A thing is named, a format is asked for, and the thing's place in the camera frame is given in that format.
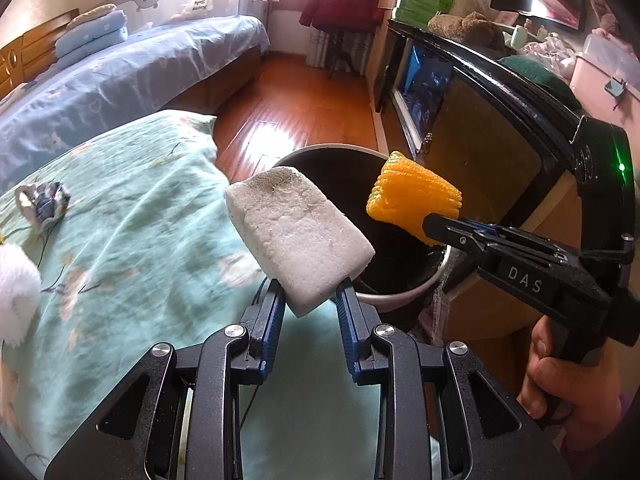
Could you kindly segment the person's right hand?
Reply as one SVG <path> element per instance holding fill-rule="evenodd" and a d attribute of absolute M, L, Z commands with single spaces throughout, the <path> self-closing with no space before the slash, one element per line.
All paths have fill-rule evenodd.
<path fill-rule="evenodd" d="M 548 411 L 548 400 L 570 404 L 563 416 L 563 445 L 571 451 L 593 448 L 608 437 L 623 418 L 620 374 L 614 347 L 602 349 L 596 366 L 582 366 L 554 358 L 551 320 L 540 318 L 532 331 L 532 342 L 518 402 L 533 419 Z"/>

